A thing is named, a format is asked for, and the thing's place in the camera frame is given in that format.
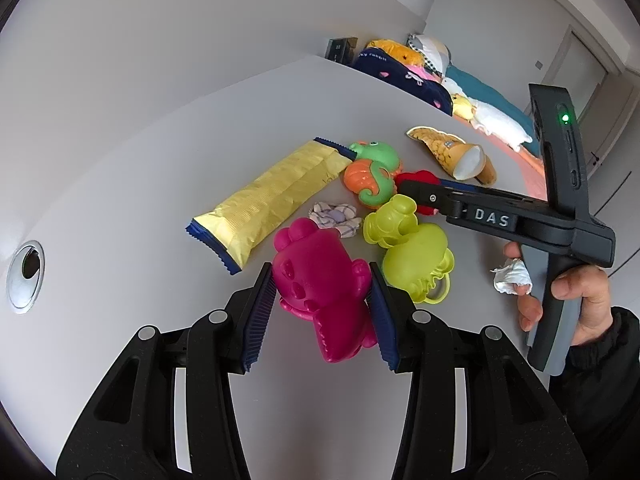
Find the person's right hand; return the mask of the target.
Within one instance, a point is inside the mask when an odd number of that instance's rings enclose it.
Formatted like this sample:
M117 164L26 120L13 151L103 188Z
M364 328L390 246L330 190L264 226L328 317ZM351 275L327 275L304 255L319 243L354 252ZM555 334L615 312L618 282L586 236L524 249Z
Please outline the person's right hand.
M516 285L518 293L518 324L530 332L544 315L538 299L530 296L528 288ZM613 324L611 292L608 276L598 266L580 266L558 276L551 285L552 296L565 302L580 301L580 317L572 345L590 344L599 339Z

